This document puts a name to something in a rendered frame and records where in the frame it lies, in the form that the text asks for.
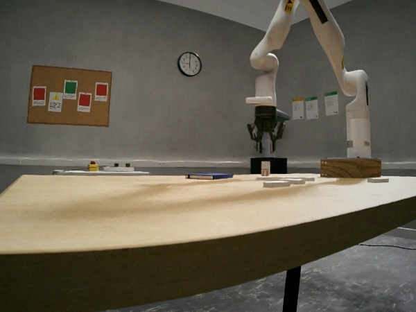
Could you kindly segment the white domino with red pips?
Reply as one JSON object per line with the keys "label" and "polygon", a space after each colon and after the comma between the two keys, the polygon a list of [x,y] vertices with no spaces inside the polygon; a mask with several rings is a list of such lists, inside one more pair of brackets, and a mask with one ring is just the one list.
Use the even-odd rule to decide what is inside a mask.
{"label": "white domino with red pips", "polygon": [[261,162],[261,176],[270,176],[270,162]]}

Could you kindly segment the dark blue rectangular pad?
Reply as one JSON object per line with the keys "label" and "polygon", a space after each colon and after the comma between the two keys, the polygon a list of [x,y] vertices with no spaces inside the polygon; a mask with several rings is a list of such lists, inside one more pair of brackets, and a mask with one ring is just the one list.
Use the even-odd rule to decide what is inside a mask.
{"label": "dark blue rectangular pad", "polygon": [[199,179],[199,180],[219,180],[233,178],[233,174],[223,173],[199,173],[199,174],[186,174],[185,179]]}

